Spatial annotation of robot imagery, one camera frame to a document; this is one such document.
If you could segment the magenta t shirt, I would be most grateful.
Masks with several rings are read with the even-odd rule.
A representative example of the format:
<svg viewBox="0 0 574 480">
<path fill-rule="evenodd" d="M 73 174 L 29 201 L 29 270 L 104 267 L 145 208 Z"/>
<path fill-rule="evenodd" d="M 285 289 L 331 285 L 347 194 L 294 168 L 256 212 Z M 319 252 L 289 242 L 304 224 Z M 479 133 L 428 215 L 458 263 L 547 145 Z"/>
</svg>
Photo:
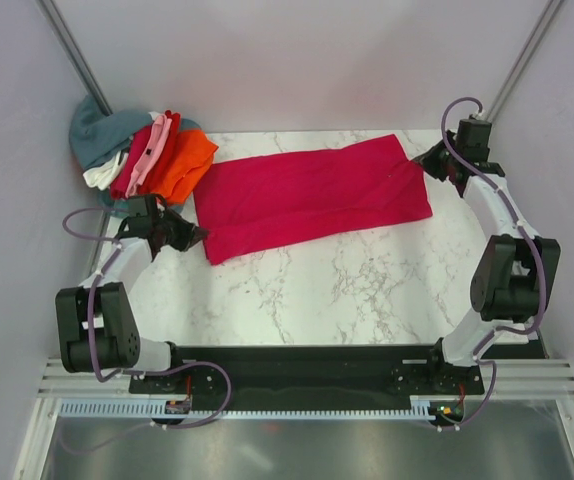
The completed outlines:
<svg viewBox="0 0 574 480">
<path fill-rule="evenodd" d="M 211 265 L 432 215 L 423 170 L 395 135 L 218 163 L 198 183 L 194 201 L 209 232 Z"/>
</svg>

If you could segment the grey blue t shirt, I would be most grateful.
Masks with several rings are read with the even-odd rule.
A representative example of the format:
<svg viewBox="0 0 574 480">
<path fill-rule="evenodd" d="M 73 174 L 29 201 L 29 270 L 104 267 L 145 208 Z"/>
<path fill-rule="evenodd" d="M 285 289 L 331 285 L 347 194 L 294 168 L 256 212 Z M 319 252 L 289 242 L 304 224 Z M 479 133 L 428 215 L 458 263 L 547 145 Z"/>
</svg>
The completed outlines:
<svg viewBox="0 0 574 480">
<path fill-rule="evenodd" d="M 97 101 L 87 95 L 76 107 L 70 123 L 70 147 L 78 164 L 87 171 L 108 162 L 128 145 L 133 135 L 152 123 L 152 116 L 138 109 L 105 115 Z"/>
</svg>

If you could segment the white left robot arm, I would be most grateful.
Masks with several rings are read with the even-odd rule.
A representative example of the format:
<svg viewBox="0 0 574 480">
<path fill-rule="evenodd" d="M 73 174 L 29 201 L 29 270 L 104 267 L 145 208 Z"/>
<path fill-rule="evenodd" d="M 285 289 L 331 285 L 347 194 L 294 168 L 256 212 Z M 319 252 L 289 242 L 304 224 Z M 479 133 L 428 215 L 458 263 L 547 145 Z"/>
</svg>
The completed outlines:
<svg viewBox="0 0 574 480">
<path fill-rule="evenodd" d="M 172 360 L 173 345 L 142 337 L 129 293 L 140 275 L 165 247 L 186 252 L 208 236 L 208 231 L 185 220 L 163 196 L 146 194 L 126 200 L 117 233 L 92 236 L 70 228 L 71 236 L 109 245 L 108 256 L 78 286 L 55 297 L 60 358 L 69 373 L 92 373 L 101 382 L 120 374 L 151 375 L 165 393 L 175 393 L 186 382 L 186 369 Z"/>
</svg>

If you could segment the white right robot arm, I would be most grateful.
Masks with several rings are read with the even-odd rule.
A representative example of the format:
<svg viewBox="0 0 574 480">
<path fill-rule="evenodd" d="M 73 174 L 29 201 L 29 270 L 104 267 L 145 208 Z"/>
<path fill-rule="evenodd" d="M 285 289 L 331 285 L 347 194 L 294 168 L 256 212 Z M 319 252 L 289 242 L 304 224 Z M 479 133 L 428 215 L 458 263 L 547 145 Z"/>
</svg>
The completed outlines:
<svg viewBox="0 0 574 480">
<path fill-rule="evenodd" d="M 425 368 L 434 392 L 450 392 L 459 368 L 473 367 L 504 333 L 528 335 L 548 307 L 561 254 L 542 237 L 512 199 L 502 167 L 490 161 L 491 123 L 470 116 L 456 131 L 414 158 L 426 174 L 450 182 L 474 212 L 487 244 L 470 283 L 471 308 L 436 346 L 439 358 Z"/>
</svg>

